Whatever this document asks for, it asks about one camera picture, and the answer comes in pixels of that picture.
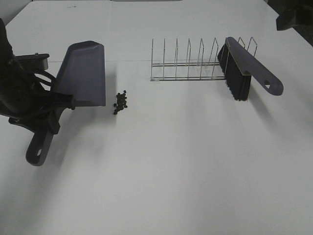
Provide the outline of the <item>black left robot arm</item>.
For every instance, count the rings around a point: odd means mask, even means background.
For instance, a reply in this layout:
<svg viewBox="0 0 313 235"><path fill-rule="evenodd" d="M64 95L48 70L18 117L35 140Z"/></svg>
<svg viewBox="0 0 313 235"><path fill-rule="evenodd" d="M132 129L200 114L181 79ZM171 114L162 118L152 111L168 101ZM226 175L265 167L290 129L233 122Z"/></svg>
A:
<svg viewBox="0 0 313 235"><path fill-rule="evenodd" d="M57 79L46 71L49 54L15 56L4 22L0 23L0 114L31 132L59 132L64 109L74 109L74 96L53 89Z"/></svg>

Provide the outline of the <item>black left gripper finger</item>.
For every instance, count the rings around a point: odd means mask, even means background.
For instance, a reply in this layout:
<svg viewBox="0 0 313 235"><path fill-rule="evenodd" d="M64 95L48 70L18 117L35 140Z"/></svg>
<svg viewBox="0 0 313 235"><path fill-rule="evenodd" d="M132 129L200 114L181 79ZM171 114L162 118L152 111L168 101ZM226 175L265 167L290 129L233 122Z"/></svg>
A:
<svg viewBox="0 0 313 235"><path fill-rule="evenodd" d="M61 94L52 92L50 96L50 106L53 108L75 109L75 98L72 94Z"/></svg>
<svg viewBox="0 0 313 235"><path fill-rule="evenodd" d="M60 115L57 110L52 110L48 117L48 126L49 130L53 135L57 135L60 130L60 123L59 123Z"/></svg>

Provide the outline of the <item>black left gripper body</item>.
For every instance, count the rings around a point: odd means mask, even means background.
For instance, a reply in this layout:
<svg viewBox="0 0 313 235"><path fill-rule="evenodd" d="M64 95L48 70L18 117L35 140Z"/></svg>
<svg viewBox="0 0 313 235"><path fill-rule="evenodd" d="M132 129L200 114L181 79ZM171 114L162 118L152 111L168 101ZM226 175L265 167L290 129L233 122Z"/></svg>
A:
<svg viewBox="0 0 313 235"><path fill-rule="evenodd" d="M9 123L25 129L39 129L48 126L48 117L52 110L57 110L60 117L64 108L50 106L51 91L44 91L33 96L33 104L30 109L22 114L9 113Z"/></svg>

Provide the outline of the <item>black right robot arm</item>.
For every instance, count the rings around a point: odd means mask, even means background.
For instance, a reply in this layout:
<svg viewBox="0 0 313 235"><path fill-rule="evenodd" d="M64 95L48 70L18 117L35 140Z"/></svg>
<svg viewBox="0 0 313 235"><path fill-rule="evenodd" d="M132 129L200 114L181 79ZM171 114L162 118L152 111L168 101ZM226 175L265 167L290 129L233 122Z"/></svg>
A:
<svg viewBox="0 0 313 235"><path fill-rule="evenodd" d="M277 14L276 29L293 28L310 46L313 46L312 0L265 0Z"/></svg>

